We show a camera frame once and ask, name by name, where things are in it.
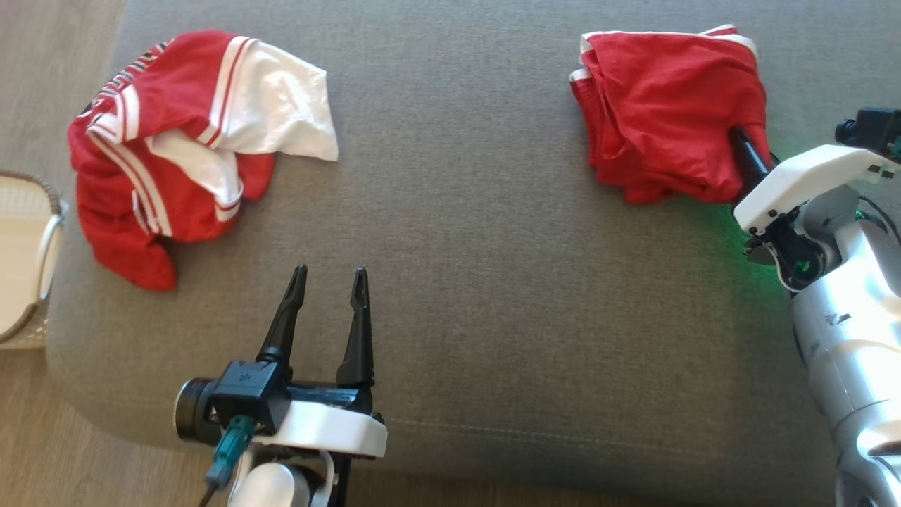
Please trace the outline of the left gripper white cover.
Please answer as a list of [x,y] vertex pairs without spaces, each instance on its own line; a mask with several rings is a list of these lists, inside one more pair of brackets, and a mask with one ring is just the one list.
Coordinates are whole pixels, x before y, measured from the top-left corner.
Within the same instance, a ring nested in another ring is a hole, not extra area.
[[[279,302],[257,362],[289,366],[306,282],[307,266],[300,264]],[[385,456],[387,428],[379,412],[374,411],[371,389],[365,388],[374,385],[374,351],[369,274],[363,267],[356,270],[350,305],[350,331],[344,359],[336,372],[336,383],[341,387],[326,383],[290,384],[291,404],[279,430],[274,435],[258,434],[253,439],[255,444],[343,453],[364,459]]]

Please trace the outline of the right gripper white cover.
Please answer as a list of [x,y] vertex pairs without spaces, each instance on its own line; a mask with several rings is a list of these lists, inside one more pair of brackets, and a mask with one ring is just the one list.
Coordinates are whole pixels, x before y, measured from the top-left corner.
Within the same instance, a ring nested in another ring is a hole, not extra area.
[[838,231],[858,219],[855,180],[882,182],[900,170],[891,158],[863,148],[825,144],[776,165],[740,126],[729,130],[731,153],[747,192],[733,217],[750,235],[745,250],[768,251],[781,284],[801,292],[836,269],[845,256]]

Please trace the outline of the red shorts with white trim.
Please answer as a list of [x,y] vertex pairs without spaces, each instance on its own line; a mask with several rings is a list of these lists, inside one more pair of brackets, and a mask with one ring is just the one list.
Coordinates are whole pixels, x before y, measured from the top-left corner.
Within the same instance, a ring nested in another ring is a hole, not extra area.
[[757,47],[734,25],[699,32],[595,31],[569,76],[588,132],[588,164],[631,205],[682,194],[729,204],[743,180],[739,127],[770,164]]

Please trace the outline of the red and white jersey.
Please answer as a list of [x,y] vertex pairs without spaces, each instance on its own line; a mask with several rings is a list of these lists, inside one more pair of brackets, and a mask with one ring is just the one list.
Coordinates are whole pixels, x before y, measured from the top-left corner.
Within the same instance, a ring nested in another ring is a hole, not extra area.
[[68,128],[84,237],[103,267],[171,291],[164,239],[225,234],[278,153],[340,155],[327,72],[235,33],[186,32],[119,71]]

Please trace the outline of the grey fabric sofa seat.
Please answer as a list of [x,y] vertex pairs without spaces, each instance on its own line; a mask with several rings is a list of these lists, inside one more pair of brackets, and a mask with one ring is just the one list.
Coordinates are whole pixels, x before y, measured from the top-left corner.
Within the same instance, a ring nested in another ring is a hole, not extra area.
[[728,206],[630,206],[588,166],[567,78],[592,31],[753,39],[770,148],[901,108],[901,0],[130,0],[116,63],[219,28],[328,73],[335,165],[281,158],[222,239],[135,288],[65,234],[49,372],[91,423],[183,447],[178,389],[251,358],[297,264],[292,360],[331,381],[369,270],[383,468],[832,507],[836,453],[785,289]]

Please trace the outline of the white woven laundry basket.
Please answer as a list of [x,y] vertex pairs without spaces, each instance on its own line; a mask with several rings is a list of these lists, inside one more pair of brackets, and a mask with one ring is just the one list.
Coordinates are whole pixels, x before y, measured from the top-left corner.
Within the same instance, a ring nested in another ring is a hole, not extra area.
[[0,170],[0,351],[42,349],[68,206],[41,177]]

